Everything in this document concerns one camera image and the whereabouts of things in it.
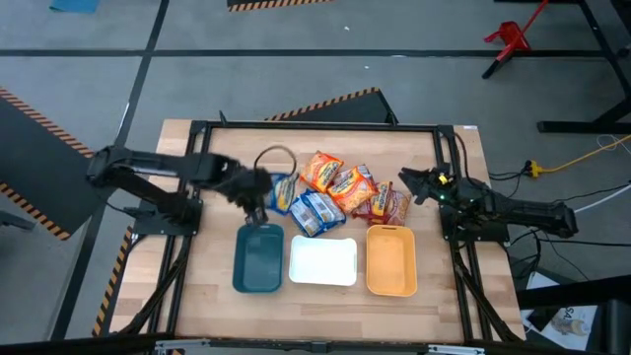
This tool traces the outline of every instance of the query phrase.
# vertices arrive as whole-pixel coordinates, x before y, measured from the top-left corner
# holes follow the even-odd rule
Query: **red object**
[[[532,25],[541,11],[543,11],[543,8],[548,4],[548,2],[549,0],[541,1],[541,4],[539,4],[539,7],[536,9],[534,14],[532,14],[523,30],[520,29],[520,26],[516,22],[509,21],[502,23],[502,25],[500,25],[500,30],[484,39],[484,41],[488,43],[499,36],[506,44],[504,50],[502,50],[502,52],[500,52],[500,54],[495,58],[496,60],[503,60],[507,55],[513,53],[516,49],[530,50],[530,44],[528,44],[525,37],[526,31],[530,28],[530,25]]]

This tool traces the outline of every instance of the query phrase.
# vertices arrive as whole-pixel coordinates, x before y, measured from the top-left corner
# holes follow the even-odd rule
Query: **blue snack package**
[[[346,223],[346,215],[326,193],[308,190],[300,195],[300,198],[312,209],[326,231]]]
[[[324,225],[317,218],[316,213],[300,197],[296,198],[289,210],[292,219],[305,236],[313,238],[324,233]]]
[[[265,196],[265,207],[283,216],[289,213],[294,203],[297,174],[272,173],[272,189]]]

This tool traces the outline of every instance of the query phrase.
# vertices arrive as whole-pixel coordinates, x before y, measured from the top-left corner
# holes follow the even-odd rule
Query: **white paper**
[[[556,286],[558,283],[533,272],[528,279],[527,289]],[[529,331],[535,331],[566,349],[585,350],[592,332],[597,306],[568,307],[559,310],[550,323],[539,331],[528,321],[532,310],[522,311],[522,323]]]

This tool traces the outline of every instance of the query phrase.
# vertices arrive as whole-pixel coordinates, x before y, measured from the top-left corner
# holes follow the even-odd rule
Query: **white cable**
[[[614,135],[611,135],[611,134],[601,134],[600,136],[598,136],[598,137],[596,138],[596,143],[598,144],[598,146],[599,146],[600,148],[602,148],[602,147],[604,147],[604,146],[608,145],[608,144],[602,144],[602,143],[600,143],[600,138],[602,138],[602,137],[611,138],[611,139],[613,140],[613,142],[619,142],[619,141],[620,141],[620,139],[618,139],[618,137],[616,137],[616,136],[614,136]],[[622,146],[622,148],[624,148],[624,150],[626,150],[626,151],[627,151],[627,153],[631,154],[631,149],[629,149],[629,147],[627,147],[624,143],[618,143],[617,145],[615,145],[615,146],[613,146],[613,147],[611,147],[611,148],[607,148],[607,149],[605,149],[605,150],[606,150],[606,151],[614,151],[614,150],[618,149],[618,146]]]
[[[620,189],[620,190],[608,195],[607,197],[605,197],[604,199],[602,199],[600,201],[596,201],[596,202],[594,202],[592,204],[589,204],[589,205],[587,205],[585,207],[581,207],[581,208],[579,208],[577,210],[574,210],[574,213],[587,211],[590,208],[596,207],[596,206],[600,205],[601,203],[606,202],[606,201],[610,200],[611,198],[613,198],[613,197],[615,197],[615,196],[617,196],[617,195],[619,195],[619,194],[621,194],[621,193],[623,193],[623,192],[625,192],[625,191],[627,191],[629,189],[631,189],[631,184],[629,184],[628,186],[626,186],[626,187],[624,187],[624,188],[622,188],[622,189]]]

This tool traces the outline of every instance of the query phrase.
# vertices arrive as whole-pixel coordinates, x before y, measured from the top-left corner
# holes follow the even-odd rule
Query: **orange plastic container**
[[[409,297],[416,293],[416,251],[412,230],[381,225],[368,230],[366,283],[377,295]]]

